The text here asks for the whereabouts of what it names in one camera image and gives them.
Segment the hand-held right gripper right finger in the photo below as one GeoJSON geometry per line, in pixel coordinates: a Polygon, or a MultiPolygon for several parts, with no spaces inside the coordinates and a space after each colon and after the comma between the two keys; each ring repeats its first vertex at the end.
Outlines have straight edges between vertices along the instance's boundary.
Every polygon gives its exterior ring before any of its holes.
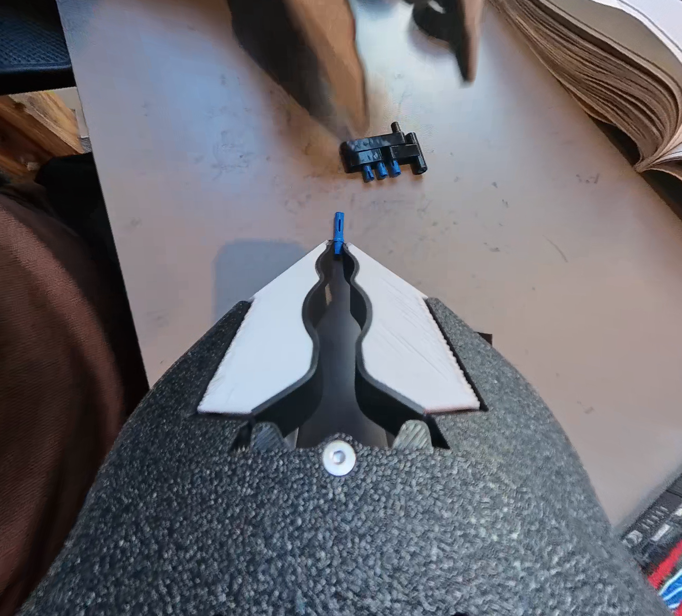
{"type": "Polygon", "coordinates": [[[344,245],[343,265],[359,326],[354,395],[363,415],[391,435],[409,421],[440,435],[437,417],[479,411],[475,385],[427,295],[356,245],[344,245]]]}

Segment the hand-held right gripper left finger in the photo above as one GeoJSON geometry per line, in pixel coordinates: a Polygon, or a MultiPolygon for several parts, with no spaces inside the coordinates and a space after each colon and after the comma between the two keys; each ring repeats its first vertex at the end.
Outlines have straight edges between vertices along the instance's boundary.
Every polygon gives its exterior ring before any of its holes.
{"type": "Polygon", "coordinates": [[[334,262],[332,241],[319,244],[257,291],[201,398],[199,414],[292,433],[317,410],[323,393],[317,328],[334,262]]]}

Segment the black brick assembly blue pins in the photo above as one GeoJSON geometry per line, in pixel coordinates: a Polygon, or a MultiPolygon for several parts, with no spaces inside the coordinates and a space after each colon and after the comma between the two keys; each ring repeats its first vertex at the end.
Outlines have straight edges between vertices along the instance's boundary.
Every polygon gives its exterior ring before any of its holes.
{"type": "Polygon", "coordinates": [[[389,133],[342,142],[339,154],[345,172],[360,174],[365,183],[397,178],[403,167],[414,176],[428,171],[417,135],[403,132],[396,121],[389,133]]]}

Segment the light grey desk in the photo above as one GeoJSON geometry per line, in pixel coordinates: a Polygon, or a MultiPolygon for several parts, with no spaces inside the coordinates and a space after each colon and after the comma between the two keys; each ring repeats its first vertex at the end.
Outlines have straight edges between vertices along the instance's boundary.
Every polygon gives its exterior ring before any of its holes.
{"type": "Polygon", "coordinates": [[[370,134],[428,172],[364,184],[242,49],[226,0],[56,0],[150,383],[331,232],[438,297],[538,390],[609,519],[681,472],[681,221],[492,10],[477,78],[398,0],[353,0],[370,134]]]}

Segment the open instruction book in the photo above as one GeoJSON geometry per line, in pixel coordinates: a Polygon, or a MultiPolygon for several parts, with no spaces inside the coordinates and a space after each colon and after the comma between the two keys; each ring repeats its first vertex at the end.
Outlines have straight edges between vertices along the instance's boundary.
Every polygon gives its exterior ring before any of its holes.
{"type": "Polygon", "coordinates": [[[681,180],[681,0],[488,0],[638,173],[681,180]]]}

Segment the person's brown sweater torso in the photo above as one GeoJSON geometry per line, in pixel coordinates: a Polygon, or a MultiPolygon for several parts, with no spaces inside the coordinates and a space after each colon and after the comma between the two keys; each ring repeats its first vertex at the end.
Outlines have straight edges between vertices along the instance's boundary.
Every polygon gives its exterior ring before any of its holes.
{"type": "Polygon", "coordinates": [[[93,154],[2,178],[2,615],[47,573],[148,391],[93,154]]]}

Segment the black office chair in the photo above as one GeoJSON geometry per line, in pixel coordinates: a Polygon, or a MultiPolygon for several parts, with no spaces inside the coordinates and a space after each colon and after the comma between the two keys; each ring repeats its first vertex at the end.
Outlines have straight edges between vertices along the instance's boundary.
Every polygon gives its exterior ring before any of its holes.
{"type": "Polygon", "coordinates": [[[75,86],[56,0],[1,0],[1,95],[75,86]]]}

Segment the black printed toy box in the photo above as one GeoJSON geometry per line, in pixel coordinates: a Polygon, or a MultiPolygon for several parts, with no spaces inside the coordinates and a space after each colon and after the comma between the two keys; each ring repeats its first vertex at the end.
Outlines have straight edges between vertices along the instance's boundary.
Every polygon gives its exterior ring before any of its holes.
{"type": "Polygon", "coordinates": [[[652,588],[681,614],[681,476],[621,536],[652,588]]]}

